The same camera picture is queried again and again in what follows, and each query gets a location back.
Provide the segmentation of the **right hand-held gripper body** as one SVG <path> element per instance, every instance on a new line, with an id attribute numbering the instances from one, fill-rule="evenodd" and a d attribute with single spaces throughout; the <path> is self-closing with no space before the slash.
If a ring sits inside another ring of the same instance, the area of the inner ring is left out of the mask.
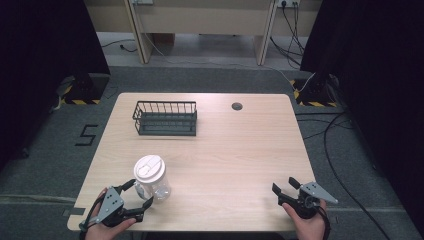
<path id="1" fill-rule="evenodd" d="M 278 198 L 278 204 L 287 203 L 296 211 L 300 218 L 310 219 L 318 212 L 321 200 L 338 203 L 338 200 L 317 182 L 309 182 L 301 184 L 297 199 L 284 194 L 283 198 Z"/>

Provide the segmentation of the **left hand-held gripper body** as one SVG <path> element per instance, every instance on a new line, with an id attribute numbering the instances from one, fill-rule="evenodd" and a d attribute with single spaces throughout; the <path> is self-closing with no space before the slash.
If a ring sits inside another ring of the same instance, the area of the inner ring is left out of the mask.
<path id="1" fill-rule="evenodd" d="M 94 203 L 86 219 L 79 224 L 81 231 L 87 231 L 95 224 L 104 224 L 107 227 L 115 227 L 127 219 L 134 218 L 142 222 L 144 214 L 128 216 L 124 207 L 124 200 L 114 187 L 109 187 Z"/>

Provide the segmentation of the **clear cup with white lid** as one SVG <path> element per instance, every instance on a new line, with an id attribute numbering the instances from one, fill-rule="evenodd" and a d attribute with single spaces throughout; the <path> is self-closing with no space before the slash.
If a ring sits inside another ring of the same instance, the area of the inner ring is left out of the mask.
<path id="1" fill-rule="evenodd" d="M 164 160 L 158 155 L 140 158 L 133 169 L 137 194 L 144 200 L 154 197 L 156 201 L 164 201 L 169 198 L 171 187 L 166 170 Z"/>

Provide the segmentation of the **person's right hand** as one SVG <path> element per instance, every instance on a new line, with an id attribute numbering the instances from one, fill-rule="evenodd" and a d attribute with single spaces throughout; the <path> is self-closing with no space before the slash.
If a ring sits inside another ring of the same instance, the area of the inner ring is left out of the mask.
<path id="1" fill-rule="evenodd" d="M 313 218 L 302 219 L 287 203 L 282 204 L 283 209 L 292 219 L 298 240 L 323 240 L 326 230 L 326 221 L 316 214 Z"/>

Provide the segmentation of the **person's left hand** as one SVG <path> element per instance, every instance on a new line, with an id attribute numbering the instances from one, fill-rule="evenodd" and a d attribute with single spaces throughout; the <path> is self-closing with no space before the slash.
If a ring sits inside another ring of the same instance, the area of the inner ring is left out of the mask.
<path id="1" fill-rule="evenodd" d="M 126 231 L 135 223 L 136 220 L 131 218 L 123 221 L 115 227 L 107 227 L 102 223 L 95 224 L 87 230 L 85 240 L 114 240 L 115 237 Z"/>

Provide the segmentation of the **small black tape strip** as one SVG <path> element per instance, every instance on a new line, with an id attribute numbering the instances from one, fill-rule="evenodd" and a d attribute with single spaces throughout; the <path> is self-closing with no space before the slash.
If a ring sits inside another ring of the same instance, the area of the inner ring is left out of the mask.
<path id="1" fill-rule="evenodd" d="M 71 215 L 81 216 L 81 215 L 84 214 L 85 210 L 86 210 L 85 208 L 76 208 L 76 207 L 73 207 L 73 208 L 70 208 L 70 209 L 65 209 L 62 212 L 62 216 L 64 216 L 64 217 L 69 217 Z"/>

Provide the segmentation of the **black stand base, striped tape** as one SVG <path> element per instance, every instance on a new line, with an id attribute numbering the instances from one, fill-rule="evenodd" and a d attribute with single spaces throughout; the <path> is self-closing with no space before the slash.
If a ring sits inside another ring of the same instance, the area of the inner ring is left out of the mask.
<path id="1" fill-rule="evenodd" d="M 311 74 L 306 78 L 290 80 L 295 101 L 301 106 L 336 107 L 336 100 L 325 80 L 316 80 Z"/>
<path id="2" fill-rule="evenodd" d="M 82 77 L 71 76 L 63 81 L 61 103 L 68 105 L 97 105 L 110 80 L 109 74 L 88 73 Z"/>

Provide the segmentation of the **black curtain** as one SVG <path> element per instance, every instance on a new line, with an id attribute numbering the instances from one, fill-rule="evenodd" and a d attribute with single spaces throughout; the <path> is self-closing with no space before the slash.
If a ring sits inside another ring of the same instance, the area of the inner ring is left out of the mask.
<path id="1" fill-rule="evenodd" d="M 424 237 L 424 0 L 322 0 L 301 68 L 333 74 Z"/>
<path id="2" fill-rule="evenodd" d="M 109 72 L 84 0 L 0 0 L 0 170 L 69 76 Z"/>

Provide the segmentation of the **beige wooden desk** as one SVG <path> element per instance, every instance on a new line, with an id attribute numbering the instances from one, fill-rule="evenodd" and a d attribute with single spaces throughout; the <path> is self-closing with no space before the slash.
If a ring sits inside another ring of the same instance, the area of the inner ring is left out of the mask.
<path id="1" fill-rule="evenodd" d="M 301 0 L 278 8 L 277 0 L 83 0 L 98 32 L 131 32 L 140 62 L 147 64 L 154 34 L 218 34 L 253 38 L 256 62 L 265 63 L 272 37 L 310 35 L 323 0 Z"/>

